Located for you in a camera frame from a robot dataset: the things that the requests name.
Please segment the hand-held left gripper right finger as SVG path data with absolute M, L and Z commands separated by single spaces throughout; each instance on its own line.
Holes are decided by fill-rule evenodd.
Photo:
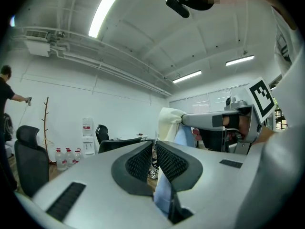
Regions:
M 245 156 L 158 141 L 157 229 L 234 229 Z

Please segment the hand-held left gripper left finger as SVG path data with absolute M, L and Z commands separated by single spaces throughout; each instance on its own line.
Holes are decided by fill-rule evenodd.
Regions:
M 32 198 L 16 194 L 44 229 L 169 229 L 147 183 L 152 142 L 81 160 Z

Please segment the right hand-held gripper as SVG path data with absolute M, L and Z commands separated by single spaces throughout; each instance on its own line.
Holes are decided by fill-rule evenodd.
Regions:
M 228 128 L 223 125 L 222 112 L 202 114 L 184 114 L 182 124 L 209 131 L 224 131 L 223 151 L 247 155 L 252 144 L 262 135 L 267 119 L 275 110 L 276 104 L 271 95 L 269 86 L 262 78 L 246 85 L 236 96 L 226 100 L 224 110 L 227 115 L 245 115 L 250 119 L 247 136 L 242 139 L 238 130 L 239 117 L 236 122 L 231 120 Z

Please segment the person's right hand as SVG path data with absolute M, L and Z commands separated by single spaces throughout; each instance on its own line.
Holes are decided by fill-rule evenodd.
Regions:
M 250 124 L 250 119 L 248 116 L 245 115 L 227 115 L 223 117 L 223 126 L 226 128 L 229 127 L 231 120 L 236 122 L 236 118 L 239 117 L 239 122 L 238 122 L 238 130 L 241 134 L 242 139 L 244 139 L 249 131 L 249 124 Z

